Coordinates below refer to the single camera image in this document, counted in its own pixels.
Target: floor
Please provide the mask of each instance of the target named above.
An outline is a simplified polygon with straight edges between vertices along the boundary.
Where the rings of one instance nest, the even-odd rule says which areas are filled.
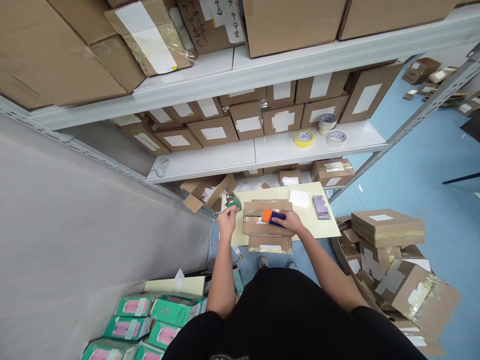
[[[385,139],[423,104],[421,96],[402,99],[418,86],[403,81],[401,75],[370,120]],[[437,110],[331,204],[336,217],[389,208],[425,221],[425,244],[419,248],[440,279],[461,294],[440,340],[448,359],[464,360],[480,359],[480,194],[474,194],[480,193],[480,178],[450,185],[442,182],[480,169],[480,143],[459,129],[466,120],[455,110]],[[357,169],[369,156],[354,155],[349,159]],[[216,255],[218,238],[215,223],[212,257]],[[330,241],[318,241],[335,259]],[[245,267],[243,279],[247,283],[257,271],[259,253],[248,252],[246,246],[240,250]],[[265,257],[270,267],[284,267],[294,261],[300,271],[317,281],[299,241],[293,244],[292,256]]]

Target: yellow tape roll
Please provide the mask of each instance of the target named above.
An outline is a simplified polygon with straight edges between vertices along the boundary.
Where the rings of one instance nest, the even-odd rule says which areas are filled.
[[[311,131],[299,131],[295,135],[295,145],[297,148],[309,148],[314,143],[315,134]]]

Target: person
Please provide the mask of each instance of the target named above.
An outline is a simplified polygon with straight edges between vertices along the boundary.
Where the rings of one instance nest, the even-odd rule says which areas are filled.
[[[237,211],[229,207],[218,216],[206,312],[180,330],[163,360],[425,359],[369,307],[294,211],[274,220],[298,235],[321,288],[296,269],[268,268],[261,260],[235,304],[231,238]]]

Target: sneaker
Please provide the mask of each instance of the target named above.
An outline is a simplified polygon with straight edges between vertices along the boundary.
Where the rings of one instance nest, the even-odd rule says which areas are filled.
[[[260,270],[264,266],[266,266],[268,268],[269,267],[269,262],[267,261],[265,256],[260,256],[260,258],[258,258],[258,270]]]

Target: black shirt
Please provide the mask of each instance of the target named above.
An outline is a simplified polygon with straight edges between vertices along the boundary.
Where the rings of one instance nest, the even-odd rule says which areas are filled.
[[[387,318],[351,313],[300,271],[263,267],[231,315],[206,312],[168,346],[163,360],[425,359]]]

